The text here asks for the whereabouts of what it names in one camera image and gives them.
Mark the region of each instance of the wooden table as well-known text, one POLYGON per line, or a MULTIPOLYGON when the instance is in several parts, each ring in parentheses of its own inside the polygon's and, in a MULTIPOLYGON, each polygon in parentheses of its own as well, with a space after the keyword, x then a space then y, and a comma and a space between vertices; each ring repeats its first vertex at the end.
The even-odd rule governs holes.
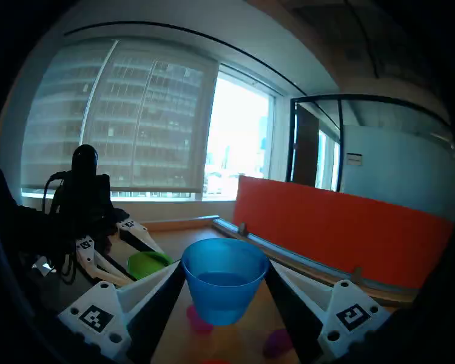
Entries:
MULTIPOLYGON (((263 250, 270 258, 291 269, 326 285, 333 285, 340 278, 327 272, 293 260, 289 255, 280 253, 269 242, 260 243, 259 239, 241 236, 233 225, 218 216, 201 217, 183 221, 159 221, 143 224, 158 246, 174 261, 179 260, 184 250, 196 241, 207 238, 232 237, 246 240, 263 250)), ((110 256, 127 269, 127 260, 138 251, 127 243, 116 239, 112 242, 110 256)), ((85 293, 91 284, 80 274, 73 286, 59 284, 53 290, 44 291, 42 299, 48 300, 51 308, 59 312, 85 293)), ((370 296, 389 310, 409 304, 413 296, 377 289, 361 287, 370 296)), ((275 330, 285 328, 269 289, 262 281, 258 292, 245 315, 234 325, 215 327, 210 333, 199 333, 191 326, 187 309, 192 305, 192 297, 184 282, 179 298, 167 321, 159 344, 152 357, 152 363, 203 363, 207 360, 224 360, 229 363, 298 363, 293 349, 273 359, 263 356, 263 347, 275 330)))

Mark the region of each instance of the orange panel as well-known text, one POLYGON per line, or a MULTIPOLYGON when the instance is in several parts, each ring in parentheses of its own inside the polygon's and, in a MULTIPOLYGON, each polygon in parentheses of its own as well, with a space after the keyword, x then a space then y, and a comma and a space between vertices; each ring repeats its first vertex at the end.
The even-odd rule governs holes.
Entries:
POLYGON ((234 223, 304 257, 364 278, 419 288, 453 224, 369 198, 241 176, 234 223))

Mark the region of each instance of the building window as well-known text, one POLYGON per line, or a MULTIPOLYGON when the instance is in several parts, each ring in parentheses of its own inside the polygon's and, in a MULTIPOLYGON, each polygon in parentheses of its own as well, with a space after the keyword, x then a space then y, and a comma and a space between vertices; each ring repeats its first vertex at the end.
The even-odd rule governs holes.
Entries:
POLYGON ((235 199, 240 175, 268 177, 274 103, 249 76, 162 44, 70 45, 30 109, 22 193, 41 197, 48 177, 90 144, 114 200, 235 199))
POLYGON ((212 105, 204 198, 236 199, 240 175, 267 178, 274 97, 220 72, 212 105))

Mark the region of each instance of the pink object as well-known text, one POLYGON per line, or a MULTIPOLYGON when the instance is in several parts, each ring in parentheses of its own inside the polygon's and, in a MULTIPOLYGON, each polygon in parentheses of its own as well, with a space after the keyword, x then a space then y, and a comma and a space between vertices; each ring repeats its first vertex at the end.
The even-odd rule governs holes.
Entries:
POLYGON ((263 356, 274 359, 282 356, 293 348, 290 335, 285 329, 273 331, 263 345, 263 356))
POLYGON ((202 318, 199 317, 194 305, 190 305, 187 308, 186 314, 190 321, 190 327, 198 334, 210 334, 214 329, 214 326, 212 326, 210 323, 205 322, 202 318))

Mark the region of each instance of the ceiling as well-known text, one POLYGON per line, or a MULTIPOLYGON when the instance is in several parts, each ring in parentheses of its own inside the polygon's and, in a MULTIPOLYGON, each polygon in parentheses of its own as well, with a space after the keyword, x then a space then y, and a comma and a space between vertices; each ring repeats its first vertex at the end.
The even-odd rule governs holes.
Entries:
POLYGON ((376 73, 378 77, 404 79, 439 95, 434 76, 418 45, 371 1, 352 0, 350 5, 342 0, 279 2, 315 29, 330 49, 342 54, 347 64, 366 62, 365 70, 374 76, 376 73), (369 50, 364 32, 369 39, 369 50))

